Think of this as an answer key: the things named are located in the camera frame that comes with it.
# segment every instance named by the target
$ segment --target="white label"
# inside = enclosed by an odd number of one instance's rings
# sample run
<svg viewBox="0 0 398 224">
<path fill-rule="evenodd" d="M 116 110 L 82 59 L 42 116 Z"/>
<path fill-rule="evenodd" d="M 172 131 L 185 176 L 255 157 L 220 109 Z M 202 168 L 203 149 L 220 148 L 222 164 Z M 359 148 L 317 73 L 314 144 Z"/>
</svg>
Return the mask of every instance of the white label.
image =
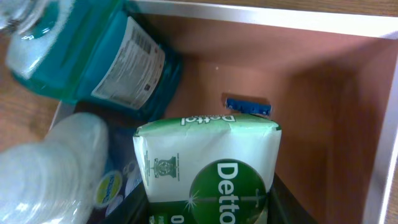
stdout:
<svg viewBox="0 0 398 224">
<path fill-rule="evenodd" d="M 138 110 L 155 90 L 164 59 L 164 51 L 128 17 L 118 54 L 91 95 Z"/>
</svg>

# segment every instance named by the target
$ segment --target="green circle logo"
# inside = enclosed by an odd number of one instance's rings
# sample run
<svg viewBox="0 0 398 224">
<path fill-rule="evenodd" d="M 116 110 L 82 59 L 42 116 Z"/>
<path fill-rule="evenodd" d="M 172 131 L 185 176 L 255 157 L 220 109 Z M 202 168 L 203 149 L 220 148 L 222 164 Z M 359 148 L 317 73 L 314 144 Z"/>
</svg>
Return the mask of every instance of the green circle logo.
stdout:
<svg viewBox="0 0 398 224">
<path fill-rule="evenodd" d="M 261 176 L 243 162 L 223 159 L 199 172 L 191 185 L 187 206 L 198 224 L 252 224 L 266 203 Z"/>
</svg>

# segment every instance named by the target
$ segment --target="dettol soap pack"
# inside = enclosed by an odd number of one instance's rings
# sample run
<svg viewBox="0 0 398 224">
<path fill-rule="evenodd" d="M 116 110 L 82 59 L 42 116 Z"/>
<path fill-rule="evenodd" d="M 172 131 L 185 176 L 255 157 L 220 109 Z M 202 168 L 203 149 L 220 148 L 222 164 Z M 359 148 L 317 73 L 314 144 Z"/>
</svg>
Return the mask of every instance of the dettol soap pack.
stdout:
<svg viewBox="0 0 398 224">
<path fill-rule="evenodd" d="M 281 134 L 250 114 L 141 126 L 134 148 L 150 223 L 266 223 Z"/>
</svg>

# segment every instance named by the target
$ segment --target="white bottle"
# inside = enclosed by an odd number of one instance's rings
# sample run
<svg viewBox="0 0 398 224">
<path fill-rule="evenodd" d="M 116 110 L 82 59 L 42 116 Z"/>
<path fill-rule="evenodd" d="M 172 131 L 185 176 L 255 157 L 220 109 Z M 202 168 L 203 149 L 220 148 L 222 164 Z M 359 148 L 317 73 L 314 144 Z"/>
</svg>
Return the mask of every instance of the white bottle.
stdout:
<svg viewBox="0 0 398 224">
<path fill-rule="evenodd" d="M 0 223 L 86 223 L 107 153 L 106 124 L 88 113 L 0 153 Z"/>
</svg>

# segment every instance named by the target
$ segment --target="wooden surface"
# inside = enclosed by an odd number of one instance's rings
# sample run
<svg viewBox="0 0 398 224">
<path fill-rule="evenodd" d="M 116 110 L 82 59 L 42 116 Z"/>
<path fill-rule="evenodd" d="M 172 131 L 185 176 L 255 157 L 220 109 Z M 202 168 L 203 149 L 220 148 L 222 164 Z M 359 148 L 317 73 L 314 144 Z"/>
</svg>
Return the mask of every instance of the wooden surface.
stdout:
<svg viewBox="0 0 398 224">
<path fill-rule="evenodd" d="M 38 141 L 49 130 L 58 101 L 28 92 L 4 65 L 6 41 L 0 39 L 0 151 Z"/>
<path fill-rule="evenodd" d="M 240 6 L 337 12 L 377 16 L 398 16 L 397 0 L 180 0 Z"/>
</svg>

